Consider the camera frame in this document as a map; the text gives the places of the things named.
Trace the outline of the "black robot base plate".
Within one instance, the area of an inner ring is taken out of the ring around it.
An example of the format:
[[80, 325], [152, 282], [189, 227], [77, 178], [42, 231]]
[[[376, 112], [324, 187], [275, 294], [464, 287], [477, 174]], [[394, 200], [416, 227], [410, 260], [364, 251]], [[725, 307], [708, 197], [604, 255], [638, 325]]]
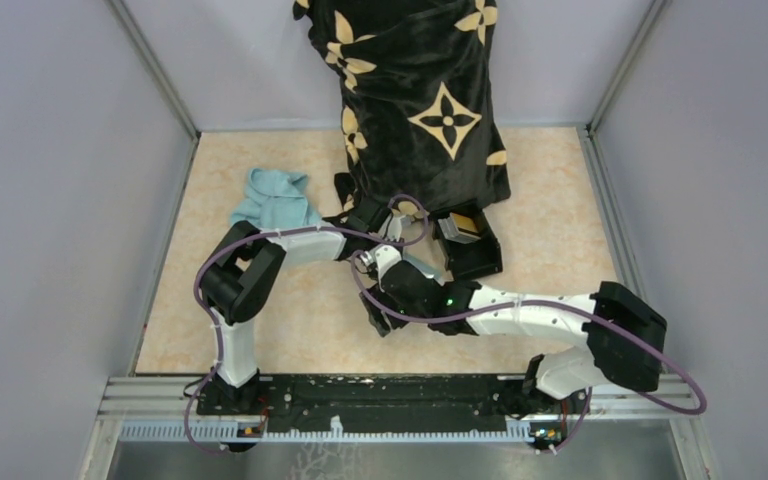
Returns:
[[237, 390], [210, 381], [196, 411], [252, 415], [269, 433], [325, 432], [338, 419], [350, 434], [483, 434], [533, 415], [556, 422], [580, 413], [585, 398], [554, 399], [522, 374], [259, 374]]

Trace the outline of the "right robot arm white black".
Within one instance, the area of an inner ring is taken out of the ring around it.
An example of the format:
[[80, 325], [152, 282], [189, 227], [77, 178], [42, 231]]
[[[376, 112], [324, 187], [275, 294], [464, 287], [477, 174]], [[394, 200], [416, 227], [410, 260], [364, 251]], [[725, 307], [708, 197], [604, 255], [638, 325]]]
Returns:
[[523, 398], [536, 412], [585, 388], [615, 384], [639, 393], [659, 386], [666, 320], [626, 286], [547, 296], [476, 281], [441, 283], [406, 260], [364, 261], [375, 279], [363, 300], [381, 332], [407, 323], [455, 336], [527, 336], [566, 345], [529, 363]]

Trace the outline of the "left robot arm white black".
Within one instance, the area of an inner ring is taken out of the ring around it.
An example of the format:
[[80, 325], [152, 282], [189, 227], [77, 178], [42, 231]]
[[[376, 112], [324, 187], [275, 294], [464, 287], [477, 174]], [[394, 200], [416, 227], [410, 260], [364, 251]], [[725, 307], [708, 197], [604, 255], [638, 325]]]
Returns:
[[356, 250], [399, 242], [402, 223], [402, 215], [366, 199], [347, 213], [301, 227], [261, 229], [249, 221], [230, 227], [194, 282], [217, 345], [217, 360], [203, 390], [217, 392], [237, 414], [252, 411], [260, 399], [254, 319], [282, 269], [342, 261]]

